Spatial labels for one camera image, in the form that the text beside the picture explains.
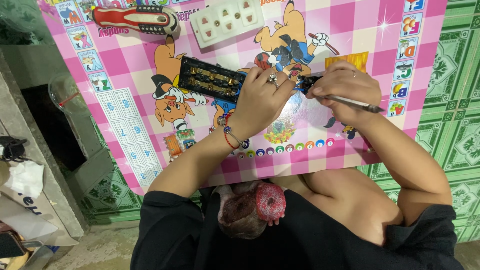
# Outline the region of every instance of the person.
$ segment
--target person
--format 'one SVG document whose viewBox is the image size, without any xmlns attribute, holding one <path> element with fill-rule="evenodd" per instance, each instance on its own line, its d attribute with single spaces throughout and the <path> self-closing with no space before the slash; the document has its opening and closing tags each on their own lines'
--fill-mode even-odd
<svg viewBox="0 0 480 270">
<path fill-rule="evenodd" d="M 252 68 L 245 79 L 227 122 L 240 141 L 267 128 L 295 94 L 284 73 L 279 87 L 268 82 L 272 73 Z M 463 269 L 442 168 L 384 116 L 318 97 L 330 94 L 379 105 L 379 83 L 338 61 L 307 98 L 368 139 L 401 187 L 397 204 L 350 168 L 201 189 L 200 209 L 188 198 L 240 145 L 218 128 L 151 184 L 130 269 Z"/>
</svg>

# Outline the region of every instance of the electrical socket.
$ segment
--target electrical socket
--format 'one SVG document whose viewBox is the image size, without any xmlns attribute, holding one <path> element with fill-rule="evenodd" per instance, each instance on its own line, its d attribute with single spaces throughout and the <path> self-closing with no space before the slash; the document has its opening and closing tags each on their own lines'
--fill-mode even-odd
<svg viewBox="0 0 480 270">
<path fill-rule="evenodd" d="M 260 1 L 229 0 L 190 15 L 200 48 L 265 25 Z"/>
</svg>

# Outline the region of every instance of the silver ring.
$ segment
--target silver ring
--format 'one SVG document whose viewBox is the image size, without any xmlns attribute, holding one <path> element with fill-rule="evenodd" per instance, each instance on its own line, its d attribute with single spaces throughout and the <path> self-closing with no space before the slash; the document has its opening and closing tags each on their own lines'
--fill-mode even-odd
<svg viewBox="0 0 480 270">
<path fill-rule="evenodd" d="M 278 90 L 280 88 L 280 86 L 278 85 L 278 83 L 276 83 L 278 77 L 276 76 L 275 73 L 272 73 L 270 74 L 270 77 L 268 78 L 268 82 L 274 84 L 276 86 L 276 89 Z"/>
</svg>

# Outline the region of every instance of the pink checkered pattern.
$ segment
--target pink checkered pattern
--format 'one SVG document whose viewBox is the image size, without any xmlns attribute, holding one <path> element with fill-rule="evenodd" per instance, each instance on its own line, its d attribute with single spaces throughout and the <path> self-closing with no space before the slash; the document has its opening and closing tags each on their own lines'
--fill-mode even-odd
<svg viewBox="0 0 480 270">
<path fill-rule="evenodd" d="M 283 22 L 283 11 L 288 1 L 263 2 L 266 26 L 270 27 L 273 34 L 274 21 Z M 175 11 L 203 9 L 206 5 L 214 5 L 221 0 L 186 0 L 169 7 Z M 404 12 L 406 0 L 295 0 L 295 9 L 300 11 L 305 20 L 305 34 L 307 45 L 312 39 L 309 33 L 325 33 L 329 35 L 329 44 L 334 46 L 340 55 L 351 53 L 369 52 L 367 72 L 380 82 L 382 89 L 381 106 L 386 108 L 391 100 L 390 90 L 396 60 L 399 33 L 403 27 L 402 18 L 406 14 L 423 13 L 421 29 L 413 37 L 418 37 L 419 42 L 414 60 L 414 69 L 409 80 L 410 90 L 406 99 L 406 108 L 402 115 L 389 117 L 396 126 L 414 138 L 420 120 L 421 109 L 425 99 L 426 89 L 431 74 L 433 59 L 437 49 L 438 36 L 441 30 L 447 0 L 425 0 L 422 10 Z M 132 167 L 125 157 L 120 143 L 111 132 L 111 125 L 97 100 L 92 85 L 83 69 L 82 63 L 70 42 L 59 15 L 44 15 L 47 25 L 57 42 L 59 50 L 65 59 L 72 76 L 74 77 L 99 129 L 108 143 L 129 187 L 137 194 L 143 195 L 148 187 L 137 182 Z M 235 38 L 215 44 L 209 48 L 199 49 L 195 35 L 187 21 L 187 16 L 182 15 L 181 32 L 175 38 L 175 55 L 186 53 L 187 56 L 197 57 L 210 63 L 219 63 L 230 69 L 253 67 L 255 56 L 262 52 L 260 44 L 255 44 L 253 39 L 257 31 L 250 31 Z M 150 77 L 156 74 L 154 52 L 158 45 L 165 43 L 165 37 L 146 35 L 136 31 L 128 34 L 115 34 L 111 37 L 99 37 L 99 28 L 93 22 L 82 22 L 92 40 L 93 47 L 98 53 L 110 83 L 114 89 L 128 87 L 139 110 L 140 116 L 147 129 L 152 145 L 157 153 L 161 166 L 164 168 L 169 163 L 169 155 L 163 138 L 172 135 L 175 130 L 171 123 L 165 122 L 162 127 L 154 115 L 155 100 L 152 98 L 156 87 Z M 324 59 L 334 56 L 327 48 L 317 48 L 315 58 L 310 63 L 313 73 L 324 70 Z M 253 158 L 239 159 L 230 155 L 217 168 L 214 175 L 205 186 L 230 184 L 250 181 L 272 176 L 284 176 L 300 173 L 315 172 L 324 169 L 336 169 L 379 162 L 375 153 L 368 153 L 368 142 L 358 133 L 352 140 L 348 140 L 342 130 L 345 128 L 336 122 L 328 130 L 323 128 L 332 116 L 328 108 L 322 107 L 315 101 L 308 101 L 299 95 L 301 104 L 289 103 L 285 113 L 292 114 L 295 124 L 295 134 L 283 144 L 272 145 L 265 140 L 262 132 L 251 138 L 251 146 L 243 150 L 256 152 L 258 149 L 274 149 L 282 145 L 314 143 L 317 140 L 332 138 L 335 142 L 331 146 L 314 146 L 312 149 L 284 151 L 273 155 L 254 156 Z M 216 112 L 211 105 L 213 98 L 206 97 L 209 101 L 206 106 L 190 104 L 195 116 L 188 115 L 185 120 L 188 128 L 195 131 L 196 140 L 199 141 L 209 134 Z"/>
</svg>

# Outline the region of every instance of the red screwdriver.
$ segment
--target red screwdriver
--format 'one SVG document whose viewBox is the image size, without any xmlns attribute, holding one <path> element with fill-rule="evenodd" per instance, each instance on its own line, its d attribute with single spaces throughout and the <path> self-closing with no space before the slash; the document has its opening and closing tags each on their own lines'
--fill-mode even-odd
<svg viewBox="0 0 480 270">
<path fill-rule="evenodd" d="M 145 34 L 168 35 L 177 30 L 174 10 L 163 6 L 138 5 L 127 9 L 92 9 L 93 21 L 101 26 L 133 29 Z"/>
</svg>

